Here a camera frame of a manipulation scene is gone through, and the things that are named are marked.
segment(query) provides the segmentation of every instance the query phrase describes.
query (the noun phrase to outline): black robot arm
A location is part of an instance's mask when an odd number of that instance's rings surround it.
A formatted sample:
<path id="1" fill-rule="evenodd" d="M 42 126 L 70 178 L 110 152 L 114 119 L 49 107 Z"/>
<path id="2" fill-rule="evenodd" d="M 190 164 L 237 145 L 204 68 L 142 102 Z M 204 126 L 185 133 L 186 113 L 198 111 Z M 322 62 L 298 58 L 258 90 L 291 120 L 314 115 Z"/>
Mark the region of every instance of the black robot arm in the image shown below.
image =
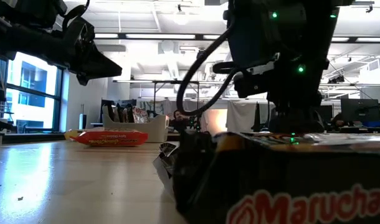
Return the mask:
<path id="1" fill-rule="evenodd" d="M 240 72 L 234 78 L 234 88 L 240 98 L 268 93 L 268 100 L 275 103 L 279 114 L 271 131 L 321 131 L 319 124 L 314 122 L 313 107 L 321 102 L 318 87 L 323 70 L 329 65 L 327 54 L 339 6 L 349 6 L 353 1 L 229 0 L 229 8 L 224 14 L 228 30 L 209 48 L 216 48 L 222 39 L 227 39 L 233 62 L 218 64 L 215 69 L 221 73 L 231 71 L 227 80 Z M 214 50 L 209 48 L 204 53 L 205 58 Z M 248 68 L 272 61 L 273 69 L 263 74 L 252 75 L 247 71 Z M 201 63 L 197 59 L 193 66 Z M 193 71 L 186 74 L 176 101 L 178 109 L 185 115 L 202 113 L 219 99 L 222 92 L 219 91 L 219 96 L 200 110 L 183 111 L 182 91 Z"/>
<path id="2" fill-rule="evenodd" d="M 97 50 L 93 25 L 80 17 L 87 6 L 65 15 L 62 0 L 18 0 L 15 7 L 0 0 L 0 58 L 33 55 L 77 74 L 81 85 L 121 75 L 122 68 Z M 65 17 L 63 31 L 50 31 L 58 14 Z"/>

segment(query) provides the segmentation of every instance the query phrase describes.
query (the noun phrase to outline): cardboard box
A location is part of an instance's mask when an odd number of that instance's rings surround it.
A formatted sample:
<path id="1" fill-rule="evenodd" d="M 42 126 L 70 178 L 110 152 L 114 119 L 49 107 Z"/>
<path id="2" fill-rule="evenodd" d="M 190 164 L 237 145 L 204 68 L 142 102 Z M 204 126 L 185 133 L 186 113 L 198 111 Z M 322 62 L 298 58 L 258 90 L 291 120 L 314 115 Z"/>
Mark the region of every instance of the cardboard box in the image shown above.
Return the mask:
<path id="1" fill-rule="evenodd" d="M 176 155 L 188 223 L 380 223 L 380 135 L 224 133 L 213 143 L 181 142 Z"/>

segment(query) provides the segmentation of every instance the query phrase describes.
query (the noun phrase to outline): red snack package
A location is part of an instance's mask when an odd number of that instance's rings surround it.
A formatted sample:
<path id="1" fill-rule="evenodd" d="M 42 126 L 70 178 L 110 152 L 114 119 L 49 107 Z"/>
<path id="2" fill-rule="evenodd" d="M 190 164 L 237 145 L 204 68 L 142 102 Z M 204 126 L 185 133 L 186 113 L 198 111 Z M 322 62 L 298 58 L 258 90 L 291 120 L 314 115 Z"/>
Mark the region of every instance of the red snack package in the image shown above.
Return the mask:
<path id="1" fill-rule="evenodd" d="M 139 146 L 148 139 L 139 131 L 87 131 L 71 139 L 88 146 Z"/>

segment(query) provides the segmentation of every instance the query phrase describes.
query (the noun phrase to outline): person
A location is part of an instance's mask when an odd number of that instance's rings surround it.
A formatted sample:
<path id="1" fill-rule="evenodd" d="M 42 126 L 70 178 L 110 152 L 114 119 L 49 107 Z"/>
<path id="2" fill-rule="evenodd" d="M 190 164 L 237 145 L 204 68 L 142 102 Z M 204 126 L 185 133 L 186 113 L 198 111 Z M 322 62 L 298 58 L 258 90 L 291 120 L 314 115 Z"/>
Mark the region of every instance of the person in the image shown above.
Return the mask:
<path id="1" fill-rule="evenodd" d="M 339 130 L 343 126 L 352 126 L 352 122 L 345 121 L 343 118 L 343 115 L 341 112 L 339 112 L 332 120 L 331 120 L 331 126 L 335 130 Z"/>
<path id="2" fill-rule="evenodd" d="M 189 120 L 185 118 L 179 110 L 173 112 L 173 120 L 169 122 L 169 125 L 172 126 L 177 132 L 182 132 L 187 129 L 189 126 Z"/>

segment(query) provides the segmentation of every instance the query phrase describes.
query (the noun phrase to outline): black cable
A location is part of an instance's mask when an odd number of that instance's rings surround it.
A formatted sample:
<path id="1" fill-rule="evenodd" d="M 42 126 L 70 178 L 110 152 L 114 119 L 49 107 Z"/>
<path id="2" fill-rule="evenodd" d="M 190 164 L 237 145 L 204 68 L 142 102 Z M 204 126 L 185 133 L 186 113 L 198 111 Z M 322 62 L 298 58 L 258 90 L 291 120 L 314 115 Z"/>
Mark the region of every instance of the black cable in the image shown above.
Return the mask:
<path id="1" fill-rule="evenodd" d="M 267 101 L 267 126 L 269 127 L 270 122 L 270 101 Z"/>
<path id="2" fill-rule="evenodd" d="M 230 27 L 216 39 L 205 51 L 203 54 L 200 55 L 199 58 L 196 59 L 196 61 L 191 65 L 190 69 L 188 70 L 186 76 L 183 78 L 182 84 L 179 87 L 178 95 L 176 97 L 176 107 L 177 109 L 185 116 L 195 116 L 198 114 L 203 113 L 204 111 L 208 110 L 216 101 L 219 99 L 219 97 L 223 94 L 223 92 L 226 90 L 226 88 L 229 86 L 230 81 L 234 77 L 234 75 L 239 71 L 238 69 L 234 68 L 230 72 L 230 74 L 227 76 L 225 82 L 219 89 L 219 91 L 212 97 L 212 99 L 206 103 L 201 108 L 198 108 L 194 111 L 185 111 L 183 108 L 183 96 L 184 92 L 186 91 L 187 86 L 189 85 L 191 78 L 193 75 L 197 72 L 198 68 L 202 65 L 202 63 L 210 56 L 213 51 L 215 51 L 232 33 L 234 28 L 234 21 L 232 21 L 232 24 Z"/>
<path id="3" fill-rule="evenodd" d="M 63 20 L 63 24 L 62 24 L 63 32 L 65 32 L 67 30 L 68 22 L 71 19 L 78 17 L 78 16 L 82 16 L 86 12 L 86 10 L 89 7 L 89 4 L 90 4 L 90 0 L 87 0 L 86 5 L 77 6 L 73 9 L 71 9 L 71 11 L 67 15 L 64 16 L 64 20 Z"/>
<path id="4" fill-rule="evenodd" d="M 338 72 L 339 75 L 342 75 L 341 72 L 338 71 L 338 70 L 334 67 L 334 65 L 333 65 L 331 62 L 330 62 L 330 65 L 334 68 L 334 70 L 335 70 L 336 72 Z M 363 92 L 360 88 L 358 88 L 356 85 L 354 85 L 354 83 L 351 83 L 347 78 L 345 78 L 345 76 L 344 76 L 344 79 L 345 79 L 347 82 L 349 82 L 349 84 L 353 85 L 353 86 L 355 87 L 355 89 L 357 89 L 357 90 L 359 90 L 361 93 L 365 94 L 368 98 L 374 100 L 371 96 L 367 95 L 367 94 L 366 94 L 365 92 Z"/>

